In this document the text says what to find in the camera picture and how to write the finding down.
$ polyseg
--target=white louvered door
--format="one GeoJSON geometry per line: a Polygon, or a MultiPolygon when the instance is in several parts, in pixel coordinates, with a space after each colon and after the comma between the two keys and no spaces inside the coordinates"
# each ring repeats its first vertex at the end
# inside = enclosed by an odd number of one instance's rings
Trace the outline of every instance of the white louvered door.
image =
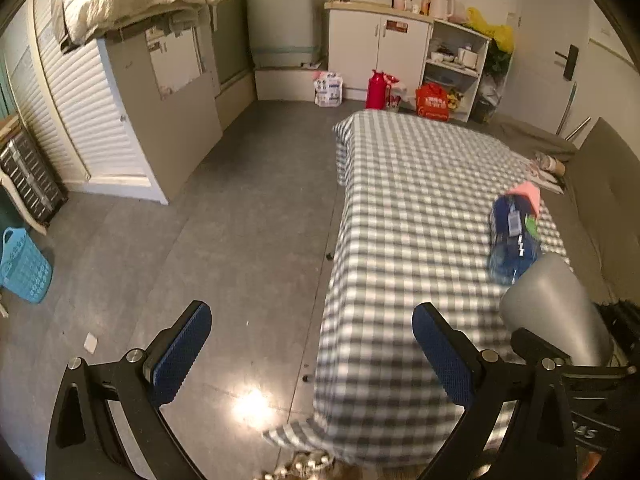
{"type": "Polygon", "coordinates": [[[63,181],[81,180],[84,172],[78,168],[58,135],[38,86],[28,42],[27,8],[27,3],[20,8],[0,42],[14,99],[24,124],[36,137],[40,149],[60,178],[63,181]]]}
{"type": "Polygon", "coordinates": [[[145,176],[120,120],[97,41],[63,55],[53,35],[50,0],[34,0],[33,10],[51,95],[91,178],[145,176]]]}

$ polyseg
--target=pink paper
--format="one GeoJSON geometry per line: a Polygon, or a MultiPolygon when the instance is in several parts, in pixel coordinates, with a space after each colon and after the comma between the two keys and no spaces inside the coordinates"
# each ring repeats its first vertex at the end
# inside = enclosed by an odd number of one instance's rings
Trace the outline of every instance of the pink paper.
{"type": "Polygon", "coordinates": [[[508,190],[505,194],[526,196],[531,202],[533,212],[536,216],[540,215],[540,190],[528,180],[508,190]]]}

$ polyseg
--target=yellow plastic bag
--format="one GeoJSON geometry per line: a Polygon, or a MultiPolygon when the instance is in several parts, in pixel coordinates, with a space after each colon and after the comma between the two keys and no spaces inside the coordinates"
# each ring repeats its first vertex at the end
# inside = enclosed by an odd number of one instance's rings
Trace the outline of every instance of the yellow plastic bag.
{"type": "Polygon", "coordinates": [[[466,10],[468,20],[466,24],[480,34],[494,38],[498,48],[511,54],[513,52],[513,29],[509,25],[489,25],[475,7],[466,10]]]}

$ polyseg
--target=black and white gingham cloth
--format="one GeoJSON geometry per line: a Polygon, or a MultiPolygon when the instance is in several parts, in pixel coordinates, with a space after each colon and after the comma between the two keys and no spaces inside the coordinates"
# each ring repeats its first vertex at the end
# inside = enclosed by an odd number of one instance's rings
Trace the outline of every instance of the black and white gingham cloth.
{"type": "MultiPolygon", "coordinates": [[[[429,461],[463,409],[447,399],[414,340],[431,301],[478,349],[514,357],[498,314],[506,288],[487,273],[488,216],[524,181],[522,158],[491,137],[416,116],[366,110],[334,127],[346,199],[326,296],[314,416],[264,432],[347,462],[429,461]]],[[[566,257],[542,204],[543,251],[566,257]]],[[[504,434],[503,409],[490,442],[504,434]]]]}

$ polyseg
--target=door knob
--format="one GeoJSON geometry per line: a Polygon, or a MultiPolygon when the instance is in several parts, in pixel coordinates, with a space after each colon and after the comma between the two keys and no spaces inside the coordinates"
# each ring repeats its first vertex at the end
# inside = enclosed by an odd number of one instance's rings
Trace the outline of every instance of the door knob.
{"type": "Polygon", "coordinates": [[[573,44],[569,45],[569,54],[567,55],[556,50],[556,56],[563,57],[566,60],[562,76],[564,76],[567,81],[571,81],[571,79],[574,78],[575,64],[578,62],[579,51],[580,49],[573,44]]]}

